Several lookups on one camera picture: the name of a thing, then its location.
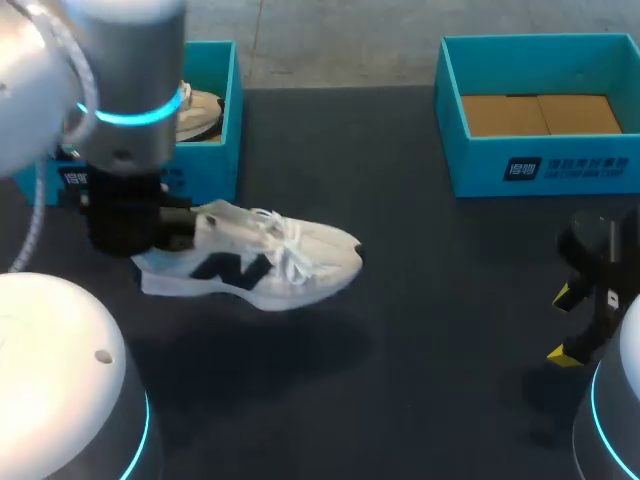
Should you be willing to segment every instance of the blue shoe box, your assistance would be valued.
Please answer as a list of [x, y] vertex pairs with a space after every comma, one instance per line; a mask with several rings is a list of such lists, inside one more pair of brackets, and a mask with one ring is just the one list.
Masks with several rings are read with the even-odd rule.
[[[202, 205], [236, 195], [242, 133], [242, 75], [234, 42], [188, 42], [183, 79], [194, 90], [211, 92], [225, 100], [220, 141], [178, 143], [175, 158], [162, 170], [169, 194]], [[13, 176], [33, 204], [35, 167]], [[86, 188], [85, 163], [51, 159], [47, 169], [47, 205], [60, 206], [68, 193]]]
[[[473, 137], [466, 95], [605, 95], [622, 134]], [[640, 52], [627, 34], [445, 37], [434, 87], [457, 197], [640, 193]]]

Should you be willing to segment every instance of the concrete floor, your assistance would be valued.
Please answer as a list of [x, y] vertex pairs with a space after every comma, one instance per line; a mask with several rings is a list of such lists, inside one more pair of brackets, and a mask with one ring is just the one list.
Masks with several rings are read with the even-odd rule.
[[637, 0], [188, 0], [190, 40], [238, 42], [245, 86], [431, 83], [443, 35], [640, 34]]

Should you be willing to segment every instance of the shoe sole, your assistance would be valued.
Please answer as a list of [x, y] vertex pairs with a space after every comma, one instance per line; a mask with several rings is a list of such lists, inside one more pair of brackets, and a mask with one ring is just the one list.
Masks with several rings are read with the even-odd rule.
[[210, 130], [217, 128], [218, 123], [219, 119], [202, 127], [194, 128], [192, 130], [185, 130], [184, 132], [176, 132], [176, 142], [181, 143], [193, 140], [201, 135], [204, 135], [205, 133], [208, 133]]
[[296, 298], [279, 298], [257, 295], [250, 290], [244, 290], [242, 288], [234, 287], [233, 285], [227, 285], [218, 279], [194, 280], [174, 278], [142, 271], [139, 281], [140, 289], [146, 295], [160, 297], [200, 297], [215, 293], [226, 293], [246, 300], [259, 310], [263, 310], [265, 312], [282, 312], [285, 310], [294, 310], [296, 308], [305, 307], [332, 297], [338, 292], [344, 290], [358, 276], [358, 273], [335, 285], [331, 289], [313, 292], [312, 294]]

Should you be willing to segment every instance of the shoelace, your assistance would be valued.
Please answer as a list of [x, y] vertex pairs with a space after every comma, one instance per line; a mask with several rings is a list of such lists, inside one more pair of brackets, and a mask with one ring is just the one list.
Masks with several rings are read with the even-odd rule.
[[293, 285], [302, 285], [313, 277], [318, 266], [300, 251], [300, 225], [276, 212], [262, 209], [254, 209], [251, 212], [264, 218], [264, 221], [257, 222], [257, 225], [269, 241], [267, 252], [263, 253], [276, 267], [276, 275]]
[[191, 107], [191, 84], [182, 82], [180, 87], [182, 88], [182, 103], [186, 103], [187, 107]]

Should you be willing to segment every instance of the white sneaker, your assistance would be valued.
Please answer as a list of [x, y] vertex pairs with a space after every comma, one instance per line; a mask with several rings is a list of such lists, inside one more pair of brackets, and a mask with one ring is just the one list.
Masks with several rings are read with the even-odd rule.
[[260, 310], [291, 310], [336, 294], [362, 268], [360, 243], [333, 227], [220, 200], [194, 211], [193, 249], [133, 257], [144, 293], [231, 293]]
[[182, 82], [182, 105], [178, 112], [176, 140], [186, 142], [219, 126], [223, 113], [222, 100], [212, 93], [192, 90]]

